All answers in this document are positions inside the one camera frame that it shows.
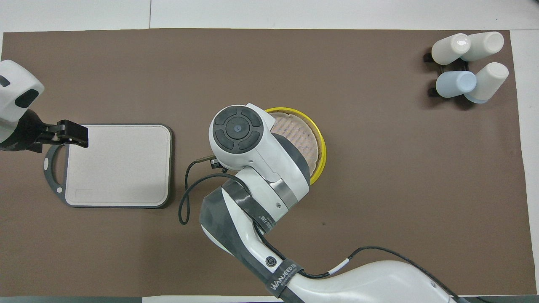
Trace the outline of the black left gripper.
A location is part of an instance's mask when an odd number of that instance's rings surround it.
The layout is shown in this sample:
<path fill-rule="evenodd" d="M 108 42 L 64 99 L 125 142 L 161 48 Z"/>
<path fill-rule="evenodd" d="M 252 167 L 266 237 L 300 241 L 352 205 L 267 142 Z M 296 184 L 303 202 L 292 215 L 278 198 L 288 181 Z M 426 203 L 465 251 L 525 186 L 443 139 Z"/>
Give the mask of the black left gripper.
<path fill-rule="evenodd" d="M 71 144 L 88 148 L 88 128 L 70 120 L 60 120 L 57 123 L 56 137 L 58 142 L 52 140 L 54 133 L 48 131 L 51 125 L 43 123 L 39 116 L 31 109 L 27 110 L 19 119 L 13 133 L 1 141 L 0 149 L 14 152 L 30 150 L 42 153 L 43 144 L 60 145 Z"/>

